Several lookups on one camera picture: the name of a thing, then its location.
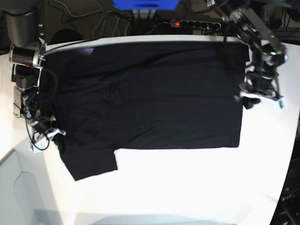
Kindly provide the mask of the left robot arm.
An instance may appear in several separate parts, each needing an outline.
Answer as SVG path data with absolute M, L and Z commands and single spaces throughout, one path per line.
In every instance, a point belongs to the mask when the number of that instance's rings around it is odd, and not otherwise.
M 222 19 L 233 26 L 237 38 L 252 52 L 250 66 L 236 96 L 246 109 L 261 101 L 277 109 L 286 107 L 280 93 L 278 67 L 287 61 L 287 48 L 251 8 L 248 0 L 208 0 L 208 8 L 219 11 Z

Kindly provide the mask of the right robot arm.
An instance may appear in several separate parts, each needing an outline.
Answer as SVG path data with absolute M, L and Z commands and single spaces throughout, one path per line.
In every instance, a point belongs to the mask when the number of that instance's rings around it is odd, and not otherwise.
M 55 136 L 66 132 L 54 128 L 55 116 L 44 116 L 40 105 L 50 101 L 56 94 L 58 81 L 56 74 L 43 67 L 46 54 L 44 40 L 43 1 L 2 0 L 0 9 L 4 14 L 8 37 L 11 41 L 9 61 L 13 64 L 11 81 L 15 83 L 13 114 L 25 120 L 31 151 L 44 151 L 44 141 L 50 143 Z M 53 79 L 50 96 L 41 98 L 40 81 L 46 72 Z

